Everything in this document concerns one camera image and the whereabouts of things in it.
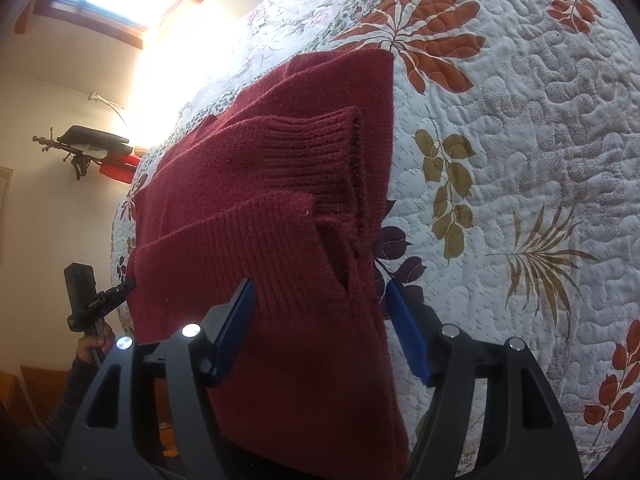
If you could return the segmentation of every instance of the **folded sweater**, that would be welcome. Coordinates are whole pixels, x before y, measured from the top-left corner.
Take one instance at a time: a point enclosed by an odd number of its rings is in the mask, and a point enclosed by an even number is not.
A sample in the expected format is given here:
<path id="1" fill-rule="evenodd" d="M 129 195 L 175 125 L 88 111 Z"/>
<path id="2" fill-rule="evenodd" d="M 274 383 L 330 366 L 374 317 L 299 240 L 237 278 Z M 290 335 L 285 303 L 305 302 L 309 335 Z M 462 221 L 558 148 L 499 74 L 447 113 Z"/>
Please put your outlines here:
<path id="1" fill-rule="evenodd" d="M 138 340 L 198 322 L 254 280 L 246 341 L 210 394 L 220 428 L 328 479 L 399 478 L 407 460 L 372 273 L 392 72 L 384 51 L 296 57 L 172 147 L 134 198 Z"/>

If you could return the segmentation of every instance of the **white quilted bedspread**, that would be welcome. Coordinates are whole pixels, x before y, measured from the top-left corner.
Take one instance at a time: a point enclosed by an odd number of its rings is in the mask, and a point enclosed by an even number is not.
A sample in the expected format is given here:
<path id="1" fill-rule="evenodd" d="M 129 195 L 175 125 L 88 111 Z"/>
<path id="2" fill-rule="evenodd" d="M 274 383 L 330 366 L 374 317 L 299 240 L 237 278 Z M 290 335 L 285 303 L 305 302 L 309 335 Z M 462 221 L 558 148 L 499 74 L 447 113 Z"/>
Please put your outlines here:
<path id="1" fill-rule="evenodd" d="M 266 0 L 228 77 L 142 160 L 114 222 L 114 281 L 135 245 L 131 196 L 167 147 L 292 55 L 335 48 L 396 54 L 380 294 L 386 270 L 475 338 L 524 338 L 588 473 L 638 405 L 640 373 L 640 46 L 609 0 Z M 132 330 L 126 306 L 120 319 Z M 431 392 L 387 323 L 413 445 Z"/>

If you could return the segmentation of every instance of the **person's arm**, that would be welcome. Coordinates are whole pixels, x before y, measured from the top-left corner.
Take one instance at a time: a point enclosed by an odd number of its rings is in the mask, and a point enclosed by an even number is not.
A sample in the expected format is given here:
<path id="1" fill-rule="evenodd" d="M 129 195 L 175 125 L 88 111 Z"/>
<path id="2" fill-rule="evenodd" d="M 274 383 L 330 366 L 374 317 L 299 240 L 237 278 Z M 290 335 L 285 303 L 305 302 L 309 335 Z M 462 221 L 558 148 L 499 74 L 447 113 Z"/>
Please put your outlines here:
<path id="1" fill-rule="evenodd" d="M 76 417 L 82 399 L 94 380 L 98 368 L 91 354 L 93 348 L 102 348 L 106 355 L 113 347 L 115 336 L 108 324 L 104 325 L 104 337 L 84 336 L 78 341 L 78 352 L 71 365 L 66 386 L 58 404 L 42 428 L 25 428 L 22 437 L 31 450 L 43 462 L 57 463 L 71 424 Z"/>

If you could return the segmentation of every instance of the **olive green leaf print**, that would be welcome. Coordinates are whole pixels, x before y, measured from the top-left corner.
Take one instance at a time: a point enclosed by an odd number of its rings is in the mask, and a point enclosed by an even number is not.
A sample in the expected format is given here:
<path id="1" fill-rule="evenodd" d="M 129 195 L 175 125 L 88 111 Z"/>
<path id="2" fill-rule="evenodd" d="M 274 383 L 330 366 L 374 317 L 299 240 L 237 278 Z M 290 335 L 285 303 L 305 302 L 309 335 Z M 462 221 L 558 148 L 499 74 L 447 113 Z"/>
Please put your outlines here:
<path id="1" fill-rule="evenodd" d="M 521 282 L 524 282 L 525 306 L 529 304 L 532 296 L 536 298 L 537 307 L 540 309 L 540 299 L 546 296 L 549 311 L 554 324 L 558 324 L 558 309 L 567 312 L 569 330 L 571 332 L 572 311 L 569 297 L 566 293 L 566 284 L 570 284 L 580 294 L 578 285 L 571 277 L 572 269 L 578 269 L 575 260 L 594 260 L 597 258 L 584 251 L 566 247 L 567 240 L 571 237 L 576 226 L 580 222 L 571 222 L 574 208 L 561 220 L 562 205 L 558 206 L 551 223 L 543 229 L 545 223 L 545 206 L 543 205 L 536 217 L 529 235 L 522 238 L 522 222 L 516 212 L 513 213 L 513 227 L 515 231 L 515 243 L 513 251 L 505 254 L 511 273 L 511 285 L 507 292 L 505 306 L 516 292 Z"/>
<path id="2" fill-rule="evenodd" d="M 455 203 L 471 195 L 471 174 L 460 160 L 474 156 L 468 139 L 453 134 L 440 142 L 427 130 L 415 133 L 415 142 L 424 155 L 422 171 L 427 182 L 444 182 L 436 191 L 433 200 L 433 226 L 431 231 L 438 240 L 444 239 L 444 257 L 457 258 L 465 250 L 465 235 L 462 229 L 473 225 L 474 216 L 465 203 Z"/>

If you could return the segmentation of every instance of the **picture frame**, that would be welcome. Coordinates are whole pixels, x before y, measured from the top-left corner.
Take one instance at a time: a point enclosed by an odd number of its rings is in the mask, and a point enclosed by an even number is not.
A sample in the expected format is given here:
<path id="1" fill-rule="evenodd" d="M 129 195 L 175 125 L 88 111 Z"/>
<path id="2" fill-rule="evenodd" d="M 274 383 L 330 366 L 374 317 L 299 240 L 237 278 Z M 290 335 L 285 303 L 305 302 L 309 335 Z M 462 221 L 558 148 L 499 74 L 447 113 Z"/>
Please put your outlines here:
<path id="1" fill-rule="evenodd" d="M 14 170 L 3 168 L 0 166 L 0 265 L 2 264 L 2 231 L 4 210 L 6 209 L 7 196 L 9 193 L 9 184 Z"/>

